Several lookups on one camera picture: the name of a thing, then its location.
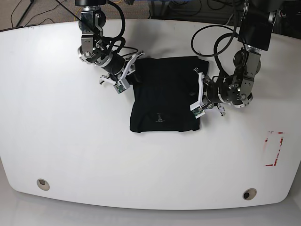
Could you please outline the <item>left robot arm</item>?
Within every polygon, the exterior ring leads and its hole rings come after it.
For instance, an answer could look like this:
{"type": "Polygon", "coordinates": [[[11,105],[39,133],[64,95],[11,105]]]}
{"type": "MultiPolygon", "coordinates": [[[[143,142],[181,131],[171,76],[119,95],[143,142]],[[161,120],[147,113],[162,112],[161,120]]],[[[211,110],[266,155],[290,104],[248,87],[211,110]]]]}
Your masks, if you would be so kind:
{"type": "Polygon", "coordinates": [[[190,105],[195,118],[200,118],[211,110],[225,115],[222,104],[236,108],[250,104],[253,99],[254,78],[261,68],[260,51],[269,49],[277,9],[282,3],[281,0],[245,1],[240,29],[232,28],[214,43],[211,56],[215,59],[219,74],[209,78],[199,73],[198,101],[190,105]],[[234,38],[243,46],[233,57],[233,74],[228,74],[219,60],[219,55],[230,46],[234,38]]]}

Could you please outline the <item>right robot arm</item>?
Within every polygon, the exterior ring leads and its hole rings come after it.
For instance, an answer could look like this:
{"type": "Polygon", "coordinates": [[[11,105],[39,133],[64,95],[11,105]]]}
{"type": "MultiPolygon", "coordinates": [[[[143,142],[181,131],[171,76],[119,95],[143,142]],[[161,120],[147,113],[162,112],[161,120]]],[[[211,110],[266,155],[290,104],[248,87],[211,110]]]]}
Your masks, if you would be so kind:
{"type": "Polygon", "coordinates": [[[75,5],[82,7],[79,18],[79,27],[82,32],[81,46],[78,49],[82,62],[103,68],[107,74],[100,78],[100,84],[105,82],[118,84],[124,75],[130,84],[142,83],[142,78],[135,72],[134,63],[130,63],[133,57],[138,57],[138,50],[132,47],[133,53],[121,56],[119,52],[125,46],[123,34],[126,28],[125,16],[122,9],[110,0],[76,0],[75,5]],[[121,18],[121,30],[115,37],[105,37],[103,27],[106,23],[106,15],[101,6],[109,4],[114,7],[121,18]]]}

